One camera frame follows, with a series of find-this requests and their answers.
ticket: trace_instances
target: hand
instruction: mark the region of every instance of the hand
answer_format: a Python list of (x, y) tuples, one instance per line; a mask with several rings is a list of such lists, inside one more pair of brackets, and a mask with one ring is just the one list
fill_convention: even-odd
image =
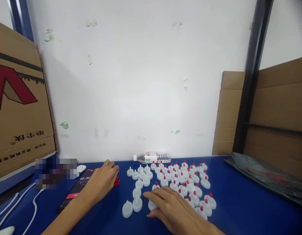
[(168, 186), (155, 188), (143, 195), (159, 207), (151, 211), (148, 217), (161, 220), (173, 234), (223, 234)]
[(106, 160), (101, 168), (94, 170), (89, 181), (77, 197), (83, 197), (91, 203), (91, 207), (101, 201), (113, 188), (119, 172), (119, 166)]

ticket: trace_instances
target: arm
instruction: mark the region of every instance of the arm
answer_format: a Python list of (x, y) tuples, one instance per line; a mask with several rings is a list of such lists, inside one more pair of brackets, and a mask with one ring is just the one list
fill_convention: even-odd
[(119, 166), (106, 160), (101, 168), (93, 172), (83, 190), (71, 200), (42, 235), (68, 234), (81, 218), (113, 188), (118, 172)]

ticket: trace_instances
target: bottle label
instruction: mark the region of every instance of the bottle label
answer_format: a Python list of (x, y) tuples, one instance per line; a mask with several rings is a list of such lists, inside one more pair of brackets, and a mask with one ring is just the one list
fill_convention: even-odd
[(146, 162), (154, 163), (156, 164), (158, 162), (158, 155), (157, 152), (146, 152), (144, 155), (144, 160)]

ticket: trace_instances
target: white wall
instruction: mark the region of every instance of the white wall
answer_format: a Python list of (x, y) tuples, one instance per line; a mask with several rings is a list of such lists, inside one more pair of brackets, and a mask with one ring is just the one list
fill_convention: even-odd
[(60, 156), (211, 155), (222, 72), (244, 70), (255, 2), (28, 0)]
[(8, 0), (0, 0), (0, 22), (13, 29)]
[(302, 57), (302, 0), (275, 0), (260, 69)]

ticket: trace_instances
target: left hand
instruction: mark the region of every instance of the left hand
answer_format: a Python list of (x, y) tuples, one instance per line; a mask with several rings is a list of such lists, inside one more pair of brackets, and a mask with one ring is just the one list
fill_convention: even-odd
[(101, 201), (114, 186), (119, 166), (106, 160), (101, 168), (94, 170), (89, 181), (77, 197), (83, 197), (91, 207)]

